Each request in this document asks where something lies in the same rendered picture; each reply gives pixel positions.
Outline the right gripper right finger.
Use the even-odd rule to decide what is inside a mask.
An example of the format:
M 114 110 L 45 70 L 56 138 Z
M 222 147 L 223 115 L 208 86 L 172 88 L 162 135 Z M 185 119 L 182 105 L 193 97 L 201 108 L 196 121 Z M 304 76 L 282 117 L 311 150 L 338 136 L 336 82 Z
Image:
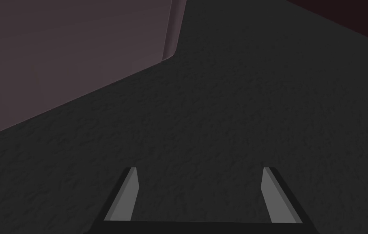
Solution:
M 311 219 L 276 168 L 263 168 L 261 193 L 273 223 L 312 224 Z

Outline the mauve grey flat panel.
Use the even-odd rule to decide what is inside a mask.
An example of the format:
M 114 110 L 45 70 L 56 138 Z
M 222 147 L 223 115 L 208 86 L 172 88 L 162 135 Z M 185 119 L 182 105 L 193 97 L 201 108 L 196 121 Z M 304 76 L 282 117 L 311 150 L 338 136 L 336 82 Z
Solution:
M 0 0 L 0 131 L 176 51 L 187 0 Z

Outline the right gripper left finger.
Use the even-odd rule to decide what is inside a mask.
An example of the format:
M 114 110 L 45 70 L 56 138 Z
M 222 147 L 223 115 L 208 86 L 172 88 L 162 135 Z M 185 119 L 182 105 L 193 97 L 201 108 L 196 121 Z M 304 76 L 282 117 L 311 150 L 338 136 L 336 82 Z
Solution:
M 110 191 L 95 222 L 130 221 L 139 187 L 136 167 L 125 168 Z

